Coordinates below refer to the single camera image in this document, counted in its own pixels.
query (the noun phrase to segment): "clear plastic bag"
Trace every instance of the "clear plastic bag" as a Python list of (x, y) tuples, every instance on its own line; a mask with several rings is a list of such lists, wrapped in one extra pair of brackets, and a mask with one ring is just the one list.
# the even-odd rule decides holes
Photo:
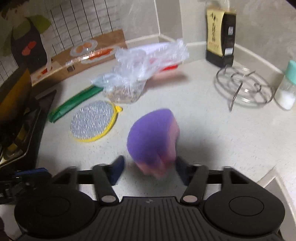
[(146, 81), (164, 68), (179, 64), (189, 57), (181, 39), (159, 44), (152, 52), (146, 49), (119, 49), (118, 64), (111, 73), (98, 76), (93, 85), (103, 87), (104, 94), (115, 103), (133, 103), (140, 97)]

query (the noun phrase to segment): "green tube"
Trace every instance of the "green tube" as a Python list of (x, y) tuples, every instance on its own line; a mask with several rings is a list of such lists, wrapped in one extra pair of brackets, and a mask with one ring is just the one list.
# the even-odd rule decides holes
[(95, 94), (100, 93), (102, 90), (103, 88), (101, 87), (91, 85), (90, 87), (80, 91), (78, 94), (74, 95), (73, 97), (68, 99), (65, 103), (60, 105), (58, 108), (50, 112), (48, 115), (48, 120), (52, 123), (55, 123), (58, 119), (63, 117), (70, 110), (74, 109), (80, 103), (91, 98)]

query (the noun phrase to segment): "metal trivet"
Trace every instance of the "metal trivet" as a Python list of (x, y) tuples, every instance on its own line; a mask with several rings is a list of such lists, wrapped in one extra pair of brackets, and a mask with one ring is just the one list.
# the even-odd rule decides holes
[(260, 75), (244, 67), (226, 66), (216, 74), (220, 94), (231, 101), (246, 107), (262, 107), (272, 101), (275, 89)]

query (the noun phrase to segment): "purple sponge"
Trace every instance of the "purple sponge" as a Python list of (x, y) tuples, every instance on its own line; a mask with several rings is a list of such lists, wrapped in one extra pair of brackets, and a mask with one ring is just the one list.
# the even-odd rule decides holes
[(145, 174), (161, 177), (176, 159), (179, 127), (169, 109), (150, 112), (138, 119), (128, 134), (127, 148)]

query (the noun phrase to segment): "white countertop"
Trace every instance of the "white countertop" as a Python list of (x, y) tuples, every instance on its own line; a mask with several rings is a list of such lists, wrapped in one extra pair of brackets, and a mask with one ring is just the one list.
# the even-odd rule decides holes
[[(109, 72), (114, 63), (113, 60), (95, 66), (58, 84), (52, 107), (56, 108), (89, 86), (91, 79), (98, 74)], [(121, 105), (123, 111), (105, 137), (90, 143), (78, 142), (69, 131), (73, 115), (89, 102), (106, 99), (102, 93), (92, 97), (56, 123), (46, 124), (38, 167), (45, 167), (55, 175), (69, 166), (90, 169), (98, 163), (109, 164), (118, 155), (124, 155), (127, 166), (118, 185), (114, 187), (119, 198), (180, 198), (185, 186), (174, 170), (163, 180), (144, 176), (135, 167), (126, 149), (127, 135), (133, 123), (150, 111), (166, 107), (172, 110), (180, 127), (177, 144), (179, 156), (190, 163), (205, 164), (210, 169), (233, 166), (256, 182), (274, 167), (296, 203), (295, 109), (283, 111), (272, 101), (261, 109), (234, 105), (230, 113), (227, 101), (214, 87), (217, 71), (217, 67), (205, 60), (181, 65), (172, 72), (176, 75), (172, 75), (169, 81), (149, 83), (150, 88), (136, 103)], [(95, 199), (90, 185), (82, 185), (81, 190)], [(12, 214), (12, 208), (6, 209), (1, 205), (0, 215), (3, 213), (7, 220), (12, 220), (8, 215)], [(16, 235), (13, 229), (9, 234)]]

